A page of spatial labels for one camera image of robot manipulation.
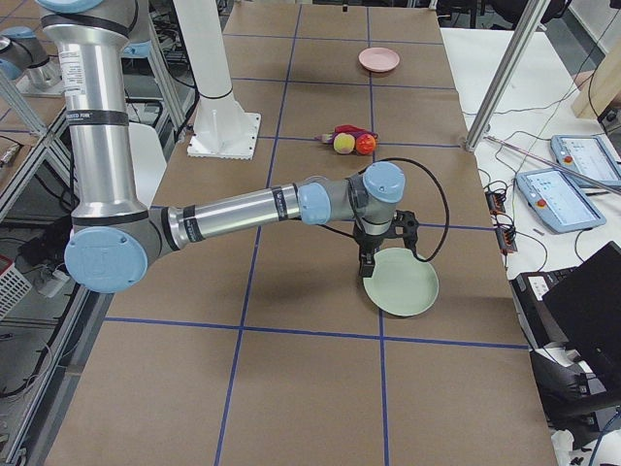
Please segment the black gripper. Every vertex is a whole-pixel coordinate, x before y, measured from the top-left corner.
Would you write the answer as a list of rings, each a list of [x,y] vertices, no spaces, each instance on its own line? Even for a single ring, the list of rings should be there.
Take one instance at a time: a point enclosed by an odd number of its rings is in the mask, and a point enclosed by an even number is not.
[[[418,220],[413,212],[397,210],[384,223],[371,223],[356,218],[353,237],[359,247],[359,277],[371,278],[375,270],[375,250],[385,239],[401,239],[404,247],[416,255],[418,241]]]

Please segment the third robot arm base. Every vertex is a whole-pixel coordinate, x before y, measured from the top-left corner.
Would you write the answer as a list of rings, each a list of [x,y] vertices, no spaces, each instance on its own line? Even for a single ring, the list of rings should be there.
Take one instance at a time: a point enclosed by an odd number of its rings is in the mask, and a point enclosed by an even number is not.
[[[63,93],[59,64],[26,26],[1,31],[1,71],[23,95],[59,97]]]

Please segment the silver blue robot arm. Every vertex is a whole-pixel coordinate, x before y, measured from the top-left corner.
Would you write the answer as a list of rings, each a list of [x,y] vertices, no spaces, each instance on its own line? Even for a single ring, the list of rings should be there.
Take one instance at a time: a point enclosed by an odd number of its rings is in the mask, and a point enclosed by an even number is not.
[[[135,186],[121,55],[147,36],[147,2],[44,1],[41,17],[58,49],[77,167],[80,202],[64,252],[77,283],[117,293],[171,252],[290,219],[311,225],[352,220],[364,278],[372,275],[385,239],[399,238],[415,249],[417,221],[399,209],[406,178],[387,161],[341,181],[314,177],[204,206],[146,206]]]

